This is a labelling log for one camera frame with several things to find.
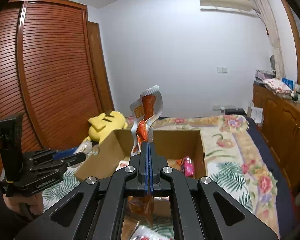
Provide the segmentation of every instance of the wooden molding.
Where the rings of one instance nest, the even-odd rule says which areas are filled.
[[[92,63],[91,63],[89,41],[88,41],[88,26],[87,26],[87,24],[88,24],[88,21],[87,21],[88,15],[87,14],[88,14],[88,10],[87,10],[87,6],[85,6],[85,9],[82,10],[84,40],[85,40],[85,44],[86,44],[86,50],[87,50],[87,56],[88,56],[88,65],[89,65],[91,82],[92,82],[92,86],[93,86],[93,90],[94,90],[94,96],[95,96],[95,99],[96,99],[98,109],[99,109],[100,113],[102,113],[103,111],[102,111],[101,102],[100,102],[100,98],[99,98],[99,94],[98,94],[98,90],[97,90],[97,85],[96,85],[96,80],[94,78]]]
[[[10,0],[9,2],[20,2],[20,1],[28,1],[28,2],[50,2],[50,3],[57,3],[57,4],[63,4],[75,8],[80,8],[82,10],[86,10],[87,6],[82,3],[72,2],[68,0]]]
[[[26,75],[24,70],[23,63],[23,26],[25,22],[26,9],[27,9],[28,1],[24,1],[20,11],[19,23],[18,23],[18,31],[17,31],[17,72],[18,72],[18,80],[21,90],[21,97],[25,105],[26,112],[28,114],[30,123],[34,129],[34,132],[39,140],[39,143],[42,147],[47,148],[48,143],[43,136],[40,125],[35,117],[34,110],[32,108],[29,92],[27,89]]]
[[[298,84],[300,85],[300,36],[299,36],[299,31],[297,28],[296,21],[293,17],[291,8],[289,4],[287,3],[286,0],[281,0],[282,4],[286,10],[290,25],[291,25],[291,30],[293,34],[293,39],[296,47],[296,54],[297,54],[297,66],[298,66]]]

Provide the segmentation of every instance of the stack of clothes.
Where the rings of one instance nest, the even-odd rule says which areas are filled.
[[[288,87],[285,83],[275,78],[265,79],[263,83],[265,84],[266,88],[269,89],[271,92],[273,92],[275,95],[277,94],[290,95],[292,92],[290,87]]]
[[[256,75],[255,75],[256,80],[254,81],[255,84],[260,85],[262,87],[264,87],[264,83],[263,81],[266,79],[272,79],[275,78],[275,74],[273,74],[270,71],[266,71],[266,70],[256,70]]]

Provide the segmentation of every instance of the cabinet handle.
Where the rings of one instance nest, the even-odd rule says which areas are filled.
[[[294,126],[293,135],[296,134],[296,131],[297,131],[297,124]]]
[[[298,136],[299,130],[300,130],[300,126],[298,126],[298,129],[297,129],[297,131],[296,131],[296,135],[297,135],[297,136]]]

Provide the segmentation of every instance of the metal screw cap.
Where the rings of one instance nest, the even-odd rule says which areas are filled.
[[[97,178],[89,177],[89,178],[87,178],[86,182],[90,185],[95,184],[97,182]]]
[[[162,169],[162,171],[163,171],[164,173],[171,173],[171,172],[172,172],[172,168],[171,168],[171,167],[164,167],[164,168]]]
[[[202,177],[201,182],[203,184],[209,184],[211,182],[211,179],[209,177]]]
[[[135,170],[135,168],[133,167],[133,166],[127,166],[127,167],[125,167],[124,168],[124,170],[126,171],[126,172],[134,172],[134,170]]]

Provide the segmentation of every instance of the human hand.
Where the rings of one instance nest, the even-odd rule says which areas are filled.
[[[42,192],[37,193],[31,197],[23,197],[23,196],[13,196],[13,197],[6,197],[3,194],[3,200],[6,206],[19,214],[22,214],[20,211],[19,203],[26,203],[30,206],[29,210],[34,215],[40,215],[43,213],[43,198]]]

